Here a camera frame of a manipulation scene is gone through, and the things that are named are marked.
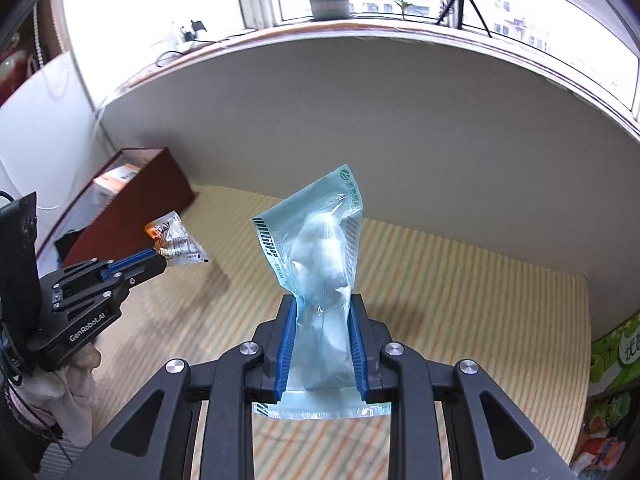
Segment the white gloved left hand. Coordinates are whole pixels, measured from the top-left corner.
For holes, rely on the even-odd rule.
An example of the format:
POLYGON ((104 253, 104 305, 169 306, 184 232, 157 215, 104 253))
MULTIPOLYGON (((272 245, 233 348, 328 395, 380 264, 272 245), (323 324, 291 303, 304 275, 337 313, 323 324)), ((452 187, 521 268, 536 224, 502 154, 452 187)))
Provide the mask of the white gloved left hand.
POLYGON ((59 370, 36 367, 24 375, 21 385, 10 393, 11 400, 34 428, 58 425, 73 445, 86 446, 92 440, 92 409, 98 400, 92 372, 101 360, 99 350, 87 344, 59 370))

